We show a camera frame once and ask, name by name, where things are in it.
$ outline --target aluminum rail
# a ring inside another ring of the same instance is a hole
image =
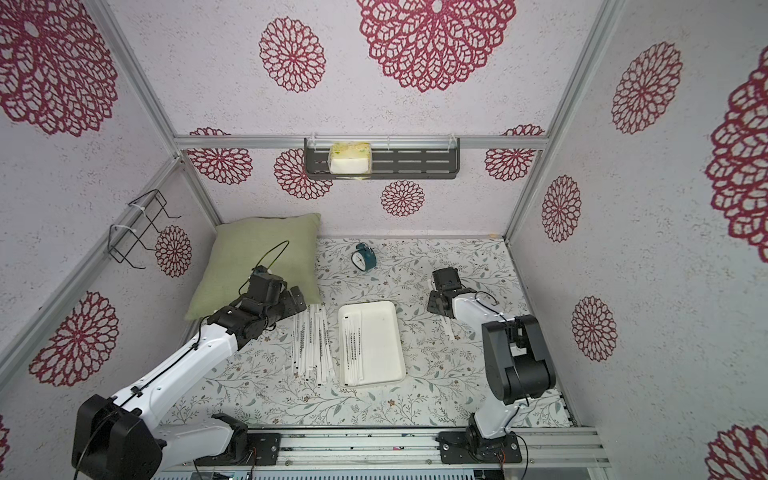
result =
[[[109,47],[114,62],[121,70],[122,78],[133,88],[139,103],[147,112],[166,150],[171,155],[186,161],[188,165],[189,159],[176,146],[173,125],[171,125],[168,116],[165,114],[165,110],[163,110],[160,101],[157,99],[157,95],[154,93],[147,75],[141,69],[141,65],[139,65],[139,61],[136,59],[136,55],[134,55],[131,46],[128,44],[128,40],[125,38],[125,34],[109,5],[105,0],[83,0],[83,5],[88,10],[91,18],[93,18],[102,38],[104,38]],[[211,200],[196,169],[185,167],[184,173],[195,196],[195,200],[197,200],[208,220],[214,226],[221,225],[221,215],[214,206],[214,201]]]
[[[166,180],[180,167],[181,164],[176,158],[168,158],[141,192],[161,189]],[[147,196],[142,201],[148,204],[151,199]],[[141,215],[141,210],[126,207],[113,223],[131,225]],[[113,239],[114,244],[119,243],[124,235],[125,230],[121,229]],[[104,267],[113,261],[107,252],[108,236],[108,232],[101,236],[83,260],[67,275],[40,309],[24,325],[13,341],[0,352],[0,393],[5,391],[16,372],[25,371],[26,365],[40,349],[40,344],[50,338],[61,321],[83,296],[83,292],[96,280]]]
[[[608,40],[613,34],[618,19],[624,10],[626,0],[604,0],[598,17],[592,26],[587,42],[581,51],[576,69],[574,69],[568,87],[560,101],[558,111],[554,116],[552,125],[548,130],[550,141],[547,147],[534,161],[528,178],[523,186],[523,191],[518,198],[509,227],[504,235],[508,243],[512,243],[517,236],[525,214],[531,207],[531,202],[543,187],[542,182],[547,176],[552,158],[557,154],[562,144],[568,127],[573,121],[578,105],[587,92],[588,86],[597,71],[600,60],[603,58]]]
[[[464,432],[461,428],[428,429],[258,429],[250,433],[280,433],[277,465],[265,470],[339,470],[404,468],[481,468],[478,464],[443,465],[439,432]],[[528,454],[521,442],[522,463],[506,468],[608,468],[611,463],[594,428],[513,429],[528,443]],[[194,469],[179,465],[170,471]],[[205,470],[247,471],[249,467],[207,467]]]
[[[194,148],[304,148],[304,138],[313,139],[315,148],[328,148],[336,142],[366,142],[373,148],[434,148],[445,150],[461,140],[462,148],[530,148],[543,150],[546,137],[524,135],[176,135],[180,150]]]

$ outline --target white tray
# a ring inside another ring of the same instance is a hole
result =
[[[346,385],[345,370],[341,368],[339,381],[347,388],[400,382],[406,377],[406,362],[402,358],[400,329],[397,325],[395,304],[389,301],[353,303],[339,308],[339,338],[344,338],[345,316],[362,317],[362,382]],[[346,364],[344,348],[341,365]]]

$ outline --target clock face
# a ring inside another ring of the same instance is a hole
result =
[[[355,252],[352,254],[352,263],[354,263],[357,268],[363,271],[366,269],[366,259],[362,258],[362,254],[360,252]]]

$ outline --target mounting plate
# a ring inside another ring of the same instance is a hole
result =
[[[227,463],[217,457],[203,457],[197,459],[199,466],[226,466],[226,465],[252,465],[253,456],[248,452],[256,447],[256,466],[277,465],[277,455],[280,453],[280,434],[279,433],[249,433],[247,437],[247,461],[243,460],[237,463]]]
[[[440,444],[440,460],[446,465],[498,463],[496,455],[473,456],[466,448],[458,446],[466,445],[464,432],[440,432],[437,435],[437,441]],[[501,451],[504,453],[504,463],[521,463],[523,461],[518,438],[514,433],[509,433],[504,437]]]

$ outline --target green pillow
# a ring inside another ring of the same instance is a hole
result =
[[[290,218],[246,218],[216,227],[217,237],[208,266],[197,286],[187,320],[208,316],[235,300],[237,289],[248,279],[256,262],[270,248],[290,240],[270,271],[280,275],[288,287],[298,285],[307,305],[321,303],[315,278],[315,250],[320,214]],[[283,247],[266,256],[269,266]]]

